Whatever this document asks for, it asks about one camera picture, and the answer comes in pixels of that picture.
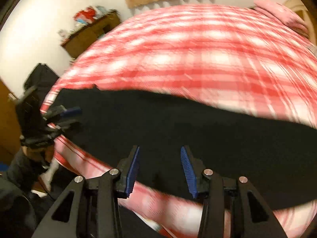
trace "black fabric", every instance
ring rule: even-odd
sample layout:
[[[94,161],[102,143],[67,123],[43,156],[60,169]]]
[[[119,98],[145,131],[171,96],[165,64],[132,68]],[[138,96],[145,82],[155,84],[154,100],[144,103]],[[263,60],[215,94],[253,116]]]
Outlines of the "black fabric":
[[[192,199],[180,162],[188,144],[222,176],[247,176],[272,209],[317,197],[317,135],[308,126],[136,90],[63,89],[53,106],[61,104],[82,108],[70,140],[111,166],[140,145],[137,180],[162,192]]]
[[[42,165],[27,158],[22,149],[15,154],[9,169],[0,177],[1,237],[29,238],[38,221],[27,193],[43,173]]]
[[[56,73],[44,63],[38,63],[24,83],[24,90],[37,86],[37,94],[42,105],[47,93],[58,80]]]
[[[21,191],[27,194],[32,185],[37,181],[38,176],[45,172],[40,162],[30,160],[23,154],[22,148],[15,154],[4,179],[13,183]]]

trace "red plaid blanket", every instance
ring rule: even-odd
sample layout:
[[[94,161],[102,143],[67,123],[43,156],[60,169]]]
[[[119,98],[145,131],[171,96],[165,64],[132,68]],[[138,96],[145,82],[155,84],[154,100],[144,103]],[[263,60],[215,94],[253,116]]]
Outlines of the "red plaid blanket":
[[[47,95],[46,111],[62,88],[140,89],[186,97],[256,117],[284,119],[316,128],[317,58],[310,42],[254,10],[183,5],[147,11],[95,42]],[[110,166],[65,137],[55,158],[86,178]],[[120,200],[168,237],[196,237],[202,207],[140,183]],[[165,211],[160,205],[168,205]],[[275,212],[288,237],[302,234],[317,201]],[[229,237],[229,213],[225,236]]]

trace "wooden cabinet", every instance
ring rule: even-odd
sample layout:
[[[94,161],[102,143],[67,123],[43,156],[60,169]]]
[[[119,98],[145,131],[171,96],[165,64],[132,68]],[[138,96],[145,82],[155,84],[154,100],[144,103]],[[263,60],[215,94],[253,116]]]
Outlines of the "wooden cabinet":
[[[64,47],[71,57],[77,58],[90,47],[98,37],[114,29],[119,24],[120,19],[117,11],[112,10],[107,15],[72,34],[61,46]]]
[[[0,80],[0,162],[7,165],[20,148],[21,134],[15,105],[12,99],[9,99],[9,94],[12,93]]]

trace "bed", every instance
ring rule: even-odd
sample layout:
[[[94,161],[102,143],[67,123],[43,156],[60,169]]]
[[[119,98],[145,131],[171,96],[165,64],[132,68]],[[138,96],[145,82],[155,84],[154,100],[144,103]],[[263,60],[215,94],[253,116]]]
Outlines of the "bed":
[[[126,20],[80,55],[52,87],[41,111],[64,90],[135,90],[194,101],[239,117],[295,124],[313,135],[317,58],[307,49],[310,44],[251,9],[181,5],[151,10]],[[54,157],[62,166],[85,178],[111,169],[109,161],[70,139],[61,136],[55,141]],[[313,168],[316,157],[309,160]],[[197,236],[202,206],[196,202],[137,182],[131,197],[119,203],[167,237]],[[288,237],[302,235],[316,213],[313,197],[275,211]],[[225,237],[229,221],[226,212]]]

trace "wooden headboard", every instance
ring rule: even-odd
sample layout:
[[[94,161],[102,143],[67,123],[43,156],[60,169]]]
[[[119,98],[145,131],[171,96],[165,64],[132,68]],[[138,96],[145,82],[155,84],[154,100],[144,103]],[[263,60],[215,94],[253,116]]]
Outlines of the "wooden headboard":
[[[301,0],[287,0],[284,5],[300,16],[308,26],[309,40],[316,45],[317,20],[310,14]]]

